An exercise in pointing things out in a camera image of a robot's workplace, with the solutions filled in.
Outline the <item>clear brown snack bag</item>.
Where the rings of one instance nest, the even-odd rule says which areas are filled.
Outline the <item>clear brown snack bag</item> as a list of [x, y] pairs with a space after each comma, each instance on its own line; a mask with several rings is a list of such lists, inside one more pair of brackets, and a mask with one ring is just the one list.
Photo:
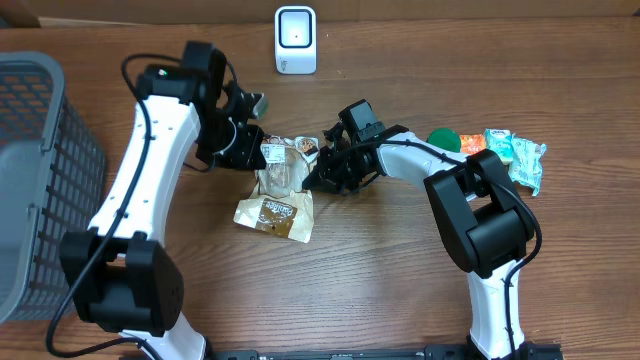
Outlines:
[[256, 186], [238, 203], [234, 222], [271, 235], [307, 243], [314, 226], [312, 193], [302, 187], [316, 165], [319, 141], [267, 135], [260, 145], [266, 167], [255, 172]]

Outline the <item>green lid jar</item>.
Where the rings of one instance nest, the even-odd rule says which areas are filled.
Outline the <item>green lid jar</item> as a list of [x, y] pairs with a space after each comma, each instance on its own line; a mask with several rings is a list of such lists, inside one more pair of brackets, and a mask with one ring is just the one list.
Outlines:
[[450, 152], [459, 153], [461, 151], [460, 135], [449, 128], [433, 130], [428, 136], [427, 142]]

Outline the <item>orange tissue pack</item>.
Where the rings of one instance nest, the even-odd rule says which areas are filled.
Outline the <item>orange tissue pack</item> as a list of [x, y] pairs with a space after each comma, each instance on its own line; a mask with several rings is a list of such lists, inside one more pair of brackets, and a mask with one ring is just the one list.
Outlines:
[[460, 152], [473, 155], [487, 148], [486, 138], [483, 134], [460, 135]]

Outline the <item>teal tissue pack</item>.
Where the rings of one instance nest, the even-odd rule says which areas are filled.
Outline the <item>teal tissue pack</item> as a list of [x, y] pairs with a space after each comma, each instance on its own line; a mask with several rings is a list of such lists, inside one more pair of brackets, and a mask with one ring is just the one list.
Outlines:
[[513, 161], [512, 133], [507, 129], [486, 129], [486, 148], [495, 152], [504, 165]]

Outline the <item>light teal wipes packet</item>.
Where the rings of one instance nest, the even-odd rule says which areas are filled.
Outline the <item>light teal wipes packet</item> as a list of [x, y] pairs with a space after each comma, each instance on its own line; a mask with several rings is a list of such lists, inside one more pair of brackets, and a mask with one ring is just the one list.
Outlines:
[[547, 146], [531, 140], [514, 136], [511, 141], [513, 161], [509, 165], [508, 174], [512, 181], [532, 189], [532, 195], [540, 193], [543, 167], [541, 158]]

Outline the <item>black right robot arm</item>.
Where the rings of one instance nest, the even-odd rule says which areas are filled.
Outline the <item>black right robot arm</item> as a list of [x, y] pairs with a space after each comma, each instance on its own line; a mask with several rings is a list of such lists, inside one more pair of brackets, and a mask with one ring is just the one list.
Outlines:
[[468, 337], [480, 359], [525, 359], [519, 324], [520, 270], [533, 259], [529, 240], [540, 226], [491, 150], [465, 155], [419, 139], [408, 128], [386, 127], [366, 100], [343, 109], [324, 136], [305, 190], [347, 195], [376, 177], [404, 180], [426, 191], [444, 248], [466, 273], [472, 306]]

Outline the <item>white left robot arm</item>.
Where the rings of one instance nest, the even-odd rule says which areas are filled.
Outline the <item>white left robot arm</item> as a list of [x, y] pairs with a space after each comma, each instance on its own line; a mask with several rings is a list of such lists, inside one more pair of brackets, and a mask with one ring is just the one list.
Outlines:
[[209, 340], [182, 311], [184, 280], [164, 242], [168, 210], [189, 154], [204, 172], [265, 168], [257, 121], [266, 99], [242, 90], [224, 53], [198, 41], [179, 58], [148, 55], [127, 86], [135, 120], [116, 178], [87, 228], [61, 241], [62, 307], [150, 359], [210, 359]]

